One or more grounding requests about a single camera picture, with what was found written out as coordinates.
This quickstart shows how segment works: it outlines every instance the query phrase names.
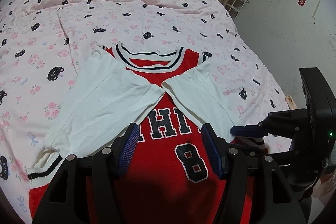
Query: pink bedsheet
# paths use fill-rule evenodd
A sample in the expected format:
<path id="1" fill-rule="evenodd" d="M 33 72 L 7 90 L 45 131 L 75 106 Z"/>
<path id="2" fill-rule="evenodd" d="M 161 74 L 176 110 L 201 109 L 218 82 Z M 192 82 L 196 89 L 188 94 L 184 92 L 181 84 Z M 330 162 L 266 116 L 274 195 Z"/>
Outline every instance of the pink bedsheet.
<path id="1" fill-rule="evenodd" d="M 0 105 L 0 156 L 8 167 L 0 186 L 26 223 L 32 219 L 25 170 L 35 164 L 64 95 L 97 43 L 122 42 L 134 51 L 184 46 L 208 52 L 213 77 L 244 124 L 288 110 L 281 88 L 217 0 L 1 0 L 0 8 L 0 91 L 6 93 Z M 64 14 L 73 20 L 66 22 Z M 147 32 L 152 37 L 146 38 Z M 48 80 L 55 67 L 64 70 L 57 80 Z M 288 150 L 290 144 L 273 136 L 265 142 L 270 152 Z"/>

